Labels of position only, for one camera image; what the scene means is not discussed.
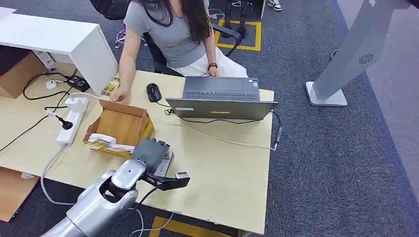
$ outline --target desk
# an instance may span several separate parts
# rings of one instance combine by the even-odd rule
[[[181,97],[184,78],[138,71],[132,87],[130,104],[147,109],[151,117],[183,123],[174,115],[167,116],[164,107],[150,103],[145,87],[154,82],[164,97]],[[44,79],[35,82],[29,94],[45,94]],[[273,100],[273,91],[260,90],[261,100]],[[43,116],[43,107],[54,105],[57,98],[27,101],[22,96],[12,100],[0,98],[0,121],[7,133],[0,135],[0,147]],[[83,146],[86,128],[101,113],[101,107],[90,98],[74,144],[59,157],[47,178],[87,188],[109,169],[116,169],[124,158]],[[169,174],[187,171],[191,180],[187,187],[156,191],[144,204],[182,215],[226,225],[240,230],[264,233],[266,196],[269,169],[269,149],[229,144],[198,134],[188,128],[153,120],[155,137],[166,141],[174,151],[174,162]],[[259,122],[230,124],[187,123],[204,133],[225,139],[256,145],[270,145],[272,116]],[[59,149],[55,142],[59,123],[47,119],[12,146],[0,153],[0,166],[40,176],[43,168]],[[138,182],[140,200],[152,186]]]
[[[0,45],[49,52],[65,59],[77,67],[98,95],[117,73],[118,64],[98,24],[6,14],[10,12],[7,8],[1,11]]]

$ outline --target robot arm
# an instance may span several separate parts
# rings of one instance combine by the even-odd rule
[[[109,170],[84,190],[66,217],[42,237],[100,236],[135,204],[138,197],[135,184],[139,180],[163,191],[186,187],[190,180],[186,172],[177,173],[176,178],[153,175],[169,147],[154,138],[143,139],[135,147],[131,159],[118,170]],[[113,197],[105,195],[106,191]]]

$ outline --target woman's hand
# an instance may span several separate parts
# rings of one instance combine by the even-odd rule
[[[112,102],[126,104],[131,88],[120,85],[120,87],[113,90],[110,94]]]
[[[213,66],[210,67],[207,71],[207,73],[211,76],[211,77],[217,77],[218,76],[218,68]]]

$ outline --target white stand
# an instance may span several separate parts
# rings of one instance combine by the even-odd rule
[[[14,13],[2,16],[0,45],[64,55],[97,95],[115,77],[118,64],[98,24]]]
[[[341,88],[381,57],[391,16],[407,9],[407,0],[364,0],[339,51],[315,82],[305,87],[316,106],[346,106]]]

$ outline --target laptop lid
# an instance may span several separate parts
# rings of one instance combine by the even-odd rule
[[[263,119],[276,101],[222,101],[166,98],[179,117],[204,119]]]

